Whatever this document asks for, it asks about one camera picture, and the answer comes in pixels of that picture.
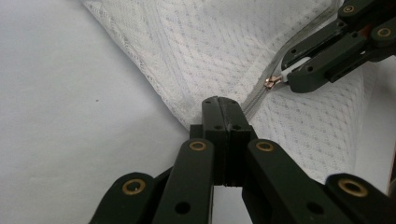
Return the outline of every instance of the white fabric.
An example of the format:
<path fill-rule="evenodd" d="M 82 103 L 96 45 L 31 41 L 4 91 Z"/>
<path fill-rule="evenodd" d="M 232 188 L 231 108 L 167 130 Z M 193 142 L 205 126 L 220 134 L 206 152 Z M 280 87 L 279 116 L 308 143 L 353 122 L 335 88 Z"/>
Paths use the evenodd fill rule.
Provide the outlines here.
<path fill-rule="evenodd" d="M 82 1 L 186 127 L 200 122 L 201 102 L 213 95 L 246 109 L 282 46 L 336 6 L 331 0 Z M 351 173 L 373 82 L 359 71 L 308 94 L 271 92 L 256 103 L 250 122 L 316 180 Z"/>

